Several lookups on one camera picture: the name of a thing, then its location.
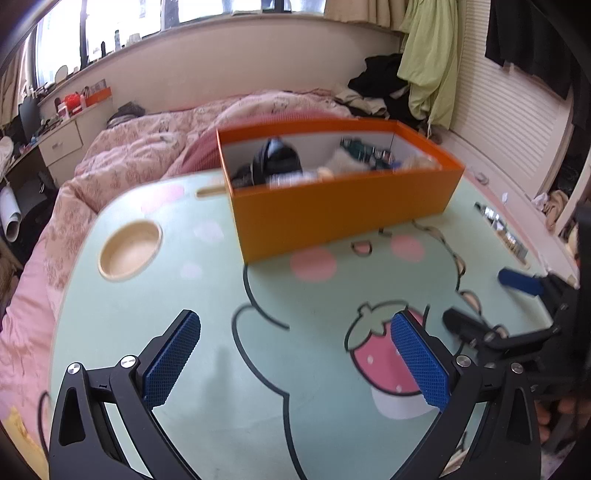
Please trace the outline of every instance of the white slatted door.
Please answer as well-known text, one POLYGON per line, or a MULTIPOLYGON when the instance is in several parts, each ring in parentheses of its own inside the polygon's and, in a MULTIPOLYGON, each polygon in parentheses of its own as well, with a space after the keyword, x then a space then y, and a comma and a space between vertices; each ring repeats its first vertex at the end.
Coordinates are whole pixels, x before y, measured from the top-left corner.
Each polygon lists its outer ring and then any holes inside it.
POLYGON ((571 134, 572 101, 562 100, 513 65, 500 68, 485 58, 490 8, 490 0, 466 0, 451 130, 533 198, 562 161, 571 134))

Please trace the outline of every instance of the window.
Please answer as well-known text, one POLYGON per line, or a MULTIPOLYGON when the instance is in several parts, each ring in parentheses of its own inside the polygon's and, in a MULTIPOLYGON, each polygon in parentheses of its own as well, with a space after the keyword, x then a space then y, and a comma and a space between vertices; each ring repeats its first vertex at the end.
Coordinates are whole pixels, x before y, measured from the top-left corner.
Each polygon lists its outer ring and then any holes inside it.
POLYGON ((86 54, 92 62, 115 49, 115 31, 121 46, 131 35, 145 37, 161 28, 213 15, 274 10, 276 12, 324 11, 325 0, 61 0, 37 25, 35 69, 38 84, 54 81, 57 70, 80 68, 80 34, 86 35, 86 54), (80 12, 86 4, 85 29, 80 12))
POLYGON ((35 69, 41 86, 53 82, 62 66, 80 68, 80 8, 82 0, 61 0, 37 26, 35 69))

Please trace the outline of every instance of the light green cloth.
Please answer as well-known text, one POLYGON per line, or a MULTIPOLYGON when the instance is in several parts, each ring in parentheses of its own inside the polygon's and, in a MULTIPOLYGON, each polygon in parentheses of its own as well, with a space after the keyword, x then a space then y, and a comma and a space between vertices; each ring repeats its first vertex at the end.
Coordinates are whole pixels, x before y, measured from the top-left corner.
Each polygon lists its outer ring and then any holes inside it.
POLYGON ((458 69, 457 0, 410 0, 400 30, 407 34, 398 77, 410 84, 417 119, 449 128, 458 69))

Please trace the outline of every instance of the cartoon character drawing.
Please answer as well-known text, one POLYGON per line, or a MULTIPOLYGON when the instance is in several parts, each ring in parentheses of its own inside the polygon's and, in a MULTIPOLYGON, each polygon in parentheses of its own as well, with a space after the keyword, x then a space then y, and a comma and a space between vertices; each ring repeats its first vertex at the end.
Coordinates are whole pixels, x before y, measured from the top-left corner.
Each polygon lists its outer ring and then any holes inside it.
POLYGON ((418 225, 245 266, 250 304, 232 333, 250 370, 283 397, 300 479, 395 475, 438 411, 391 342, 390 318, 408 307, 455 352, 443 312, 479 313, 476 296, 460 291, 464 271, 443 236, 418 225))

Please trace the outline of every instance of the light green table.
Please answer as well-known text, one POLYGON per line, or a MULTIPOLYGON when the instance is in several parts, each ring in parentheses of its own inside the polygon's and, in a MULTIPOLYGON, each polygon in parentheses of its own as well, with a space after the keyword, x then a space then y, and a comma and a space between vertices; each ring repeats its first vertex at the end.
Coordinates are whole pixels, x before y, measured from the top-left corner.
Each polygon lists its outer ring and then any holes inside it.
MULTIPOLYGON (((201 339, 154 414, 203 480, 390 479, 436 416, 389 340, 389 318, 406 304, 419 318, 430 305, 427 330, 452 352, 441 314, 476 315, 465 291, 512 334, 550 324, 540 302, 498 284, 499 269, 519 264, 473 207, 483 197, 467 180, 443 215, 417 222, 440 234, 399 225, 245 268, 227 198, 195 196, 219 177, 149 184, 103 210, 72 274, 51 376, 57 398, 68 364, 115 365, 194 310, 201 339), (158 255, 136 277, 106 281, 101 247, 139 218, 161 225, 158 255)), ((108 412, 130 464, 148 473, 116 407, 108 412)))

